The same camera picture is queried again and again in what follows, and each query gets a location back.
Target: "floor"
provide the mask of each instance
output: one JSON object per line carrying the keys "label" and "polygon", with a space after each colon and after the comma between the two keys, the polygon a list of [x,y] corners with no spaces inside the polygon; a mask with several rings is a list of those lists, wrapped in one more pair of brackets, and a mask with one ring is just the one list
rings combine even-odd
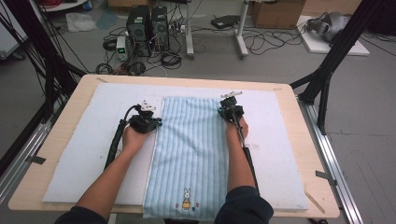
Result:
{"label": "floor", "polygon": [[[90,14],[94,21],[103,15],[101,10]],[[195,22],[209,27],[211,19],[202,17]],[[123,26],[125,20],[117,19],[115,23],[107,30],[64,33],[64,38],[90,71],[104,60],[103,37]],[[251,20],[247,20],[247,26],[251,26]],[[396,54],[395,42],[370,41]],[[156,68],[145,75],[291,83],[315,71],[326,56],[308,53],[302,44],[269,50],[260,56],[250,54],[240,60],[231,33],[196,33],[193,42],[196,50],[193,61],[186,57],[183,47],[179,69],[166,70],[165,74]],[[332,78],[326,130],[364,223],[390,224],[396,222],[396,119],[393,117],[396,114],[396,60],[362,39],[361,43],[370,51],[370,56],[347,56]],[[71,51],[64,44],[63,47],[67,60],[80,66]],[[44,99],[28,60],[0,61],[0,68],[0,156],[3,156]],[[0,205],[0,223],[51,223],[61,214],[11,211],[7,208],[11,195],[12,191]],[[328,221],[347,223],[343,215]],[[126,215],[119,215],[117,222],[161,223]],[[303,218],[274,217],[271,223],[309,222]]]}

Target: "brown box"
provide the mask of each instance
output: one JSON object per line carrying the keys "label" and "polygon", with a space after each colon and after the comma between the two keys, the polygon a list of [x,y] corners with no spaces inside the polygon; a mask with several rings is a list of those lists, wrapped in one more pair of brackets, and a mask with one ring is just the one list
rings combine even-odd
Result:
{"label": "brown box", "polygon": [[352,15],[360,3],[361,0],[306,0],[302,15],[318,17],[333,11]]}
{"label": "brown box", "polygon": [[294,29],[305,0],[280,0],[274,4],[255,3],[251,19],[257,28]]}
{"label": "brown box", "polygon": [[134,5],[151,6],[151,0],[108,0],[110,7],[131,7]]}

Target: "desk leg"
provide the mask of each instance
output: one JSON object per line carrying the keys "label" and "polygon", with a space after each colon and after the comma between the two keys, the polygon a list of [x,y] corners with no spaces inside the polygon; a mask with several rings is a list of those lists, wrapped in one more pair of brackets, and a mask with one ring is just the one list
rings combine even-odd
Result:
{"label": "desk leg", "polygon": [[192,44],[190,4],[191,0],[187,1],[186,48],[187,57],[192,60],[194,59],[194,46]]}
{"label": "desk leg", "polygon": [[242,5],[241,19],[239,21],[239,28],[235,30],[236,40],[238,42],[239,48],[241,49],[241,59],[248,56],[248,49],[245,45],[244,38],[242,37],[242,31],[244,30],[245,18],[248,13],[248,1],[244,1]]}

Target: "sleeve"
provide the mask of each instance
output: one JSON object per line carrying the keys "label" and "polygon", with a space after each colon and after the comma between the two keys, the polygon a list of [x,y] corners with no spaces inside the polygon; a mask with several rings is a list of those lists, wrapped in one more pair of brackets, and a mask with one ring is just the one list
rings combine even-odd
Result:
{"label": "sleeve", "polygon": [[258,195],[255,188],[243,186],[228,192],[215,224],[268,224],[273,215],[273,207]]}
{"label": "sleeve", "polygon": [[55,224],[107,224],[107,221],[99,214],[84,207],[74,206],[69,212],[61,215]]}

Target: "blue striped towel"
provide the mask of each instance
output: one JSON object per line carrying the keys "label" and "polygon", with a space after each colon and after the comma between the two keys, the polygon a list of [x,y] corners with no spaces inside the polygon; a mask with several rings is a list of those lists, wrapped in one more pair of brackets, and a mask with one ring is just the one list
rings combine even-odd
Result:
{"label": "blue striped towel", "polygon": [[219,100],[165,98],[143,217],[213,220],[227,193],[228,149]]}

